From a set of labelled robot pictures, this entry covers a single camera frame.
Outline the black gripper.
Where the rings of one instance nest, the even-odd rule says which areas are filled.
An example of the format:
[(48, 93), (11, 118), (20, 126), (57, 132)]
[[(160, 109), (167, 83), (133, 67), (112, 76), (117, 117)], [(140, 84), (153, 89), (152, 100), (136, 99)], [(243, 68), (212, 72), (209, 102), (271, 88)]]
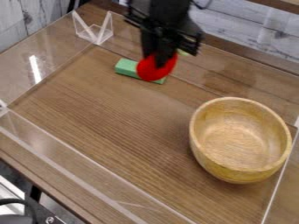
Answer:
[(125, 21), (140, 29), (144, 58), (155, 53), (160, 68), (180, 49), (195, 56), (201, 28), (189, 18), (192, 0), (127, 0)]

